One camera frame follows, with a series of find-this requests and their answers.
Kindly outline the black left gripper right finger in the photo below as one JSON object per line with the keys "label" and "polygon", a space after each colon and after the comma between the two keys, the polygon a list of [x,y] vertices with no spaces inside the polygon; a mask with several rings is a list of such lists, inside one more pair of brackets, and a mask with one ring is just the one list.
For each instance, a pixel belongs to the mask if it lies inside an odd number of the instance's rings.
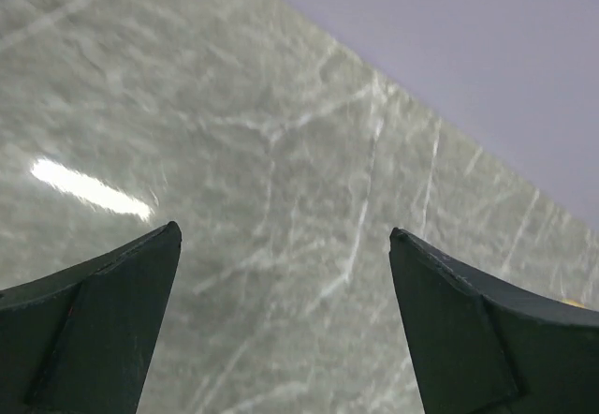
{"label": "black left gripper right finger", "polygon": [[393,285],[427,413],[598,410],[598,314],[482,272],[405,229]]}

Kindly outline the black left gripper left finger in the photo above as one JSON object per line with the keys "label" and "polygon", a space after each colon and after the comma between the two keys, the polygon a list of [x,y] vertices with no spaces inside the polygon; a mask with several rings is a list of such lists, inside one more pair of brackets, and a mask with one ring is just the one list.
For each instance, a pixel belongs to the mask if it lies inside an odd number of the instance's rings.
{"label": "black left gripper left finger", "polygon": [[171,221],[2,290],[2,412],[136,412],[181,248]]}

